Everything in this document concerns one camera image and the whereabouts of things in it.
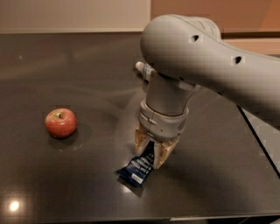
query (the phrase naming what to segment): table surface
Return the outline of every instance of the table surface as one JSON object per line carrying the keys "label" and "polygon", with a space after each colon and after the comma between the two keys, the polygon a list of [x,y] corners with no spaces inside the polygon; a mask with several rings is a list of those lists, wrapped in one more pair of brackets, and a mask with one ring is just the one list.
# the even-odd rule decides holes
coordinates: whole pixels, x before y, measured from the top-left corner
{"label": "table surface", "polygon": [[[0,222],[75,222],[280,213],[280,179],[238,108],[202,88],[170,158],[142,188],[116,174],[134,156],[148,84],[136,33],[0,36]],[[55,108],[77,131],[46,132]],[[20,208],[9,210],[12,201]]]}

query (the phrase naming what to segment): wall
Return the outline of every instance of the wall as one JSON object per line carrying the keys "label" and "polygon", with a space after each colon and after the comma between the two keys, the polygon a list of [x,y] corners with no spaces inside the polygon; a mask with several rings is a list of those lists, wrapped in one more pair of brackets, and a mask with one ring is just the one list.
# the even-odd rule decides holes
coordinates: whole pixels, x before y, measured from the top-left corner
{"label": "wall", "polygon": [[1,0],[0,33],[140,32],[150,0]]}
{"label": "wall", "polygon": [[151,0],[151,17],[180,14],[212,19],[221,32],[280,32],[280,0]]}

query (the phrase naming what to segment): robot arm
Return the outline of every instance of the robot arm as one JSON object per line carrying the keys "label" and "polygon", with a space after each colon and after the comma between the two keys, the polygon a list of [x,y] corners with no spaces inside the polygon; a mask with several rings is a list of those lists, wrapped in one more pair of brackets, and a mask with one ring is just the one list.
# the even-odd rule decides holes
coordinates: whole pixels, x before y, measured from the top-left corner
{"label": "robot arm", "polygon": [[184,131],[186,103],[199,85],[212,89],[280,130],[280,60],[224,43],[211,20],[165,15],[144,29],[141,50],[155,69],[142,101],[136,152],[155,141],[154,168]]}

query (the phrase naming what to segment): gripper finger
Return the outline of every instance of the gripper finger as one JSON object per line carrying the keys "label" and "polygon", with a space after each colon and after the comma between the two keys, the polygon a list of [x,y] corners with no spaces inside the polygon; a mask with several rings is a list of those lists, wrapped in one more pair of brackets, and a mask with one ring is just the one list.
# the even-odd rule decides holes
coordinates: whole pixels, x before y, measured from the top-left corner
{"label": "gripper finger", "polygon": [[156,142],[154,146],[155,151],[155,160],[154,160],[154,169],[158,169],[165,160],[170,156],[177,143],[179,142],[178,137],[174,137],[171,140],[159,143]]}
{"label": "gripper finger", "polygon": [[139,123],[135,131],[135,151],[137,156],[140,156],[144,152],[150,140],[151,137],[147,135],[146,130]]}

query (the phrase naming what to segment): apple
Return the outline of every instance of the apple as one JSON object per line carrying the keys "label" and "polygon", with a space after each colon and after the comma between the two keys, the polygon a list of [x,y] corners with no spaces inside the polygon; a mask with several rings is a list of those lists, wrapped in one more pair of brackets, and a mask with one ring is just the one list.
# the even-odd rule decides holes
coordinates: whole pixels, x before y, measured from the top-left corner
{"label": "apple", "polygon": [[67,108],[56,108],[45,118],[47,131],[56,138],[71,136],[77,128],[75,114]]}

